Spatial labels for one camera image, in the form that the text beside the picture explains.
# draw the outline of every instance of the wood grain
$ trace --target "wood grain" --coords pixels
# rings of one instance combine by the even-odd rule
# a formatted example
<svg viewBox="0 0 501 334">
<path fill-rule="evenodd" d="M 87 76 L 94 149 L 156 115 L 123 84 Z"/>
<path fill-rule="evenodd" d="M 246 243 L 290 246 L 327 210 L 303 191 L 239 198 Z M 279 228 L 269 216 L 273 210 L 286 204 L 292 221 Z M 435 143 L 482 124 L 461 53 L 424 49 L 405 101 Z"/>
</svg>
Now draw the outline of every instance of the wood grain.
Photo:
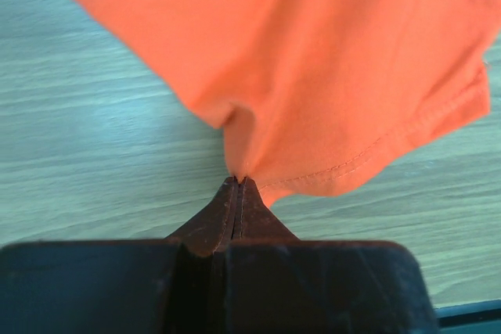
<svg viewBox="0 0 501 334">
<path fill-rule="evenodd" d="M 501 298 L 501 41 L 492 114 L 342 197 L 275 213 L 307 239 L 390 239 L 437 306 Z M 71 0 L 0 0 L 0 244 L 161 237 L 226 176 L 222 134 Z"/>
</svg>

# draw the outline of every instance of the orange shirt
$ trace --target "orange shirt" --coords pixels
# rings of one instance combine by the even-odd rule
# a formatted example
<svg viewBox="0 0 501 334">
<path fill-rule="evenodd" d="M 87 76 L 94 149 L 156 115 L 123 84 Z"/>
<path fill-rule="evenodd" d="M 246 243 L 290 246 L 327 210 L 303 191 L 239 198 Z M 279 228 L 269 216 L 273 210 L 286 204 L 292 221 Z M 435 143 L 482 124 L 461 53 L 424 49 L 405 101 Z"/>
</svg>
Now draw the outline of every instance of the orange shirt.
<svg viewBox="0 0 501 334">
<path fill-rule="evenodd" d="M 501 0 L 77 0 L 223 127 L 265 203 L 340 195 L 488 112 Z"/>
</svg>

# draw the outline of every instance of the garment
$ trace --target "garment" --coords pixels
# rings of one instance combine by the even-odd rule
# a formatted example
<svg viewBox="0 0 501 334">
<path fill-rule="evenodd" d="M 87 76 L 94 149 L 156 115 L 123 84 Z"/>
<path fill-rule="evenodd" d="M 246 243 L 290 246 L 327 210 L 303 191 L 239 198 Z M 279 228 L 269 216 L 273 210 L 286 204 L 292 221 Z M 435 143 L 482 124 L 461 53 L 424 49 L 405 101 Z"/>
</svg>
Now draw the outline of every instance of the garment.
<svg viewBox="0 0 501 334">
<path fill-rule="evenodd" d="M 223 127 L 267 205 L 340 195 L 484 116 L 501 0 L 76 0 Z"/>
</svg>

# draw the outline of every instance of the tabletop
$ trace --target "tabletop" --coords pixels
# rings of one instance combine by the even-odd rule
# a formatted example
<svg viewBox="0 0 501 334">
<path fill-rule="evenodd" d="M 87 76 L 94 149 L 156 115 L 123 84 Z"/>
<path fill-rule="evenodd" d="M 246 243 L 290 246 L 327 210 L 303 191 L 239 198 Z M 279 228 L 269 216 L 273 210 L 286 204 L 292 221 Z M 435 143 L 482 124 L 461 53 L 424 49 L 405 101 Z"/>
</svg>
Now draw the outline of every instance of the tabletop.
<svg viewBox="0 0 501 334">
<path fill-rule="evenodd" d="M 485 59 L 490 115 L 273 212 L 302 239 L 407 246 L 437 307 L 501 298 L 501 39 Z M 72 0 L 0 0 L 0 245 L 164 237 L 227 174 L 222 132 Z"/>
</svg>

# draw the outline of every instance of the cloth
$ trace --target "cloth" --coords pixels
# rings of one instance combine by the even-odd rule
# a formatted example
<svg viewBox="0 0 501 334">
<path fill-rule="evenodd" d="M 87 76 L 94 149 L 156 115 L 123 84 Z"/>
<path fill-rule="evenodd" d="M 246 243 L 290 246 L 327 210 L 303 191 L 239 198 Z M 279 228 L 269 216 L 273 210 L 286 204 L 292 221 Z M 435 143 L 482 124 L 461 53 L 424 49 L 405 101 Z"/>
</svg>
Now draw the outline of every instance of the cloth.
<svg viewBox="0 0 501 334">
<path fill-rule="evenodd" d="M 76 0 L 223 127 L 267 205 L 340 195 L 484 116 L 501 0 Z"/>
</svg>

